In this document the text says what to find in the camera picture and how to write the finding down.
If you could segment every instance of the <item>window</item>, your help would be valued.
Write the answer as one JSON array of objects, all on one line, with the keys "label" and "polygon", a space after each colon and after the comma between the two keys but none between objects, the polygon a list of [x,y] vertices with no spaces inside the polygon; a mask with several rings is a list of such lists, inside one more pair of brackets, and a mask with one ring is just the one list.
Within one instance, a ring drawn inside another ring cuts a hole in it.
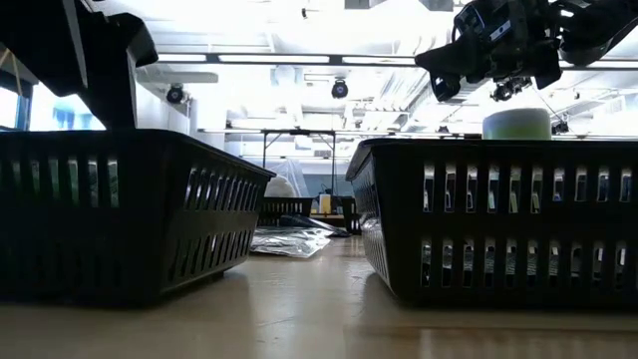
[{"label": "window", "polygon": [[18,111],[18,94],[0,88],[0,126],[14,129]]},{"label": "window", "polygon": [[59,98],[44,85],[33,87],[29,131],[104,130],[77,95]]}]

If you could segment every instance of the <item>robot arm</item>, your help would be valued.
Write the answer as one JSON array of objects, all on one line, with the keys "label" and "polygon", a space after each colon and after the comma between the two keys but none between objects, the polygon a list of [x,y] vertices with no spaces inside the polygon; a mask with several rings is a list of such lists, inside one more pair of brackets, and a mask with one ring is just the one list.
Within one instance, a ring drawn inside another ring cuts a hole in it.
[{"label": "robot arm", "polygon": [[587,66],[638,25],[638,0],[576,1],[475,0],[455,17],[453,42],[415,62],[430,72],[439,101],[455,96],[462,78],[494,79],[496,101],[530,86],[532,77],[543,89],[560,79],[558,54]]}]

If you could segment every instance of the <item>wooden table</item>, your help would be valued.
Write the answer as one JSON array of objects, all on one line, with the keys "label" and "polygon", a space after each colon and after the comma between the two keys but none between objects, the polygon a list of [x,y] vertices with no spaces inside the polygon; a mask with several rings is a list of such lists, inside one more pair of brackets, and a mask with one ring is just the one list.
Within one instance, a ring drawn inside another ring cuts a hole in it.
[{"label": "wooden table", "polygon": [[398,305],[337,239],[258,256],[146,310],[0,306],[0,358],[637,358],[638,317]]}]

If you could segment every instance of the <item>security camera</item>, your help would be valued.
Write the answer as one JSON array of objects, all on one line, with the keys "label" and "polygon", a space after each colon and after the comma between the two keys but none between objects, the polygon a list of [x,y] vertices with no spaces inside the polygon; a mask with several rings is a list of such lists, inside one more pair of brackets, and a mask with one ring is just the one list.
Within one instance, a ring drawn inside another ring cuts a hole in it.
[{"label": "security camera", "polygon": [[335,84],[332,86],[332,97],[334,99],[343,99],[348,96],[348,86],[346,85],[346,80],[337,80]]},{"label": "security camera", "polygon": [[170,89],[166,92],[166,100],[174,105],[188,101],[188,93],[183,90],[183,84],[171,84]]}]

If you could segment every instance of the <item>black plastic basket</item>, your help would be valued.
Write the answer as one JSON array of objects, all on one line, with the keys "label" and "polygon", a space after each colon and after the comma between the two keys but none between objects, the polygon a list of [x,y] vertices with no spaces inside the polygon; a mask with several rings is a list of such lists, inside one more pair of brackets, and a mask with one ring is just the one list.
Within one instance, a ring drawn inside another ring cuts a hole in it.
[{"label": "black plastic basket", "polygon": [[155,130],[0,134],[0,295],[141,304],[243,262],[272,173]]},{"label": "black plastic basket", "polygon": [[265,197],[259,212],[260,226],[279,225],[279,218],[284,214],[301,214],[310,216],[313,198],[306,197]]},{"label": "black plastic basket", "polygon": [[400,299],[635,308],[637,174],[638,143],[381,139],[347,179]]},{"label": "black plastic basket", "polygon": [[343,208],[343,219],[346,222],[346,230],[352,234],[361,234],[361,225],[359,225],[359,212],[357,212],[357,203],[352,197],[340,197],[341,207]]}]

